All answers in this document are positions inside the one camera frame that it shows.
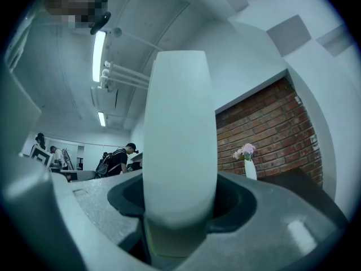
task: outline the dark holder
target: dark holder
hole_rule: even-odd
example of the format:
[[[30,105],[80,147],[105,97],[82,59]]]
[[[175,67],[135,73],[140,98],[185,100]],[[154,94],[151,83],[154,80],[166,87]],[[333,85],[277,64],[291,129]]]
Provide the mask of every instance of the dark holder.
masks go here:
[[[143,175],[140,174],[113,187],[108,193],[108,201],[123,216],[140,219],[140,229],[137,230],[139,239],[136,244],[134,244],[136,234],[130,234],[120,247],[139,260],[151,264],[143,225],[145,212]],[[249,190],[218,175],[213,218],[207,223],[206,232],[210,234],[236,231],[254,215],[256,208],[256,198]]]

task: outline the person in white shirt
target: person in white shirt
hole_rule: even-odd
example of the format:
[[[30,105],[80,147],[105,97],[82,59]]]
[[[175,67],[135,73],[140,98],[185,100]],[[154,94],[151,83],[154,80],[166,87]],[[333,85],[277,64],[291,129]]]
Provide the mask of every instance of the person in white shirt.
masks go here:
[[[64,155],[63,152],[61,151],[61,149],[55,147],[55,146],[51,146],[50,147],[50,152],[52,154],[55,154],[54,159],[55,160],[60,160],[61,161],[61,167],[65,170],[69,169],[69,166],[67,164],[67,162],[64,159]]]

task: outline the fluorescent light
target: fluorescent light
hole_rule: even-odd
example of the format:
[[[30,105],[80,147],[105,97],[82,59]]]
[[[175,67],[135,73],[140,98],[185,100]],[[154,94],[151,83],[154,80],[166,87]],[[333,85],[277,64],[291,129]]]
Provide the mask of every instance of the fluorescent light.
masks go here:
[[[104,118],[104,112],[98,112],[99,121],[101,126],[105,126],[105,118]]]
[[[106,33],[98,31],[95,35],[93,52],[93,80],[100,81],[100,64],[102,63],[102,52]]]

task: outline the man in black shirt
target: man in black shirt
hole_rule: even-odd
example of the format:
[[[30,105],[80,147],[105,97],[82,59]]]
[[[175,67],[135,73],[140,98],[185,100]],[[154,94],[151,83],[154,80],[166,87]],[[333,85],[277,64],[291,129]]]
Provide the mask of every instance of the man in black shirt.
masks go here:
[[[116,174],[127,173],[126,162],[128,160],[127,155],[131,155],[136,150],[135,144],[128,143],[125,148],[117,150],[108,165],[108,175],[114,176]]]

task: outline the brick wall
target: brick wall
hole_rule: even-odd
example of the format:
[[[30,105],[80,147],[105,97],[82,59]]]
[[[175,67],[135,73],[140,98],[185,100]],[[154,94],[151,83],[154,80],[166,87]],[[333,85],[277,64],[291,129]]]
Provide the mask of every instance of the brick wall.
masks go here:
[[[307,112],[282,78],[216,116],[218,170],[245,174],[244,161],[232,155],[245,143],[256,146],[257,177],[301,167],[322,185],[322,161]]]

